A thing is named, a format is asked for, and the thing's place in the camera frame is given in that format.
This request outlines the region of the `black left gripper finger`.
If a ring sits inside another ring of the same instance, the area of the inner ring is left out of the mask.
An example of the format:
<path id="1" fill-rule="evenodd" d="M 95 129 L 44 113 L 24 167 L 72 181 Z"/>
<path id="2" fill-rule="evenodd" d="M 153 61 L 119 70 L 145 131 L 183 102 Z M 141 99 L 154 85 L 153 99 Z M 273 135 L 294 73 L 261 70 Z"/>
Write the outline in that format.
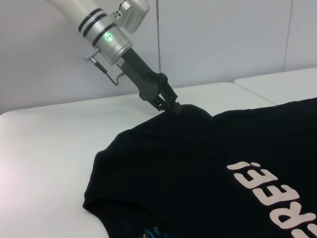
<path id="1" fill-rule="evenodd" d="M 170 109 L 170 105 L 160 96 L 151 101 L 151 105 L 158 111 L 166 111 Z"/>
<path id="2" fill-rule="evenodd" d="M 179 102 L 177 102 L 177 97 L 168 96 L 168 97 L 165 97 L 164 100 L 166 103 L 166 106 L 164 106 L 164 110 L 166 112 L 173 112 L 176 115 L 181 114 L 183 107 Z"/>

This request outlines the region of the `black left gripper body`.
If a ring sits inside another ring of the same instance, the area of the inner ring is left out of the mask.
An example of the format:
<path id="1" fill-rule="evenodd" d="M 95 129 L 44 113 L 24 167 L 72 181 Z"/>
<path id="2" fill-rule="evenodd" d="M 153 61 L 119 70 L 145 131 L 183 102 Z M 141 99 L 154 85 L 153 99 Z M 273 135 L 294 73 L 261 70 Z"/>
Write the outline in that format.
<path id="1" fill-rule="evenodd" d="M 133 49 L 127 50 L 121 58 L 123 63 L 119 68 L 136 85 L 142 100 L 151 104 L 158 96 L 162 99 L 168 96 L 177 97 L 167 76 L 151 70 Z"/>

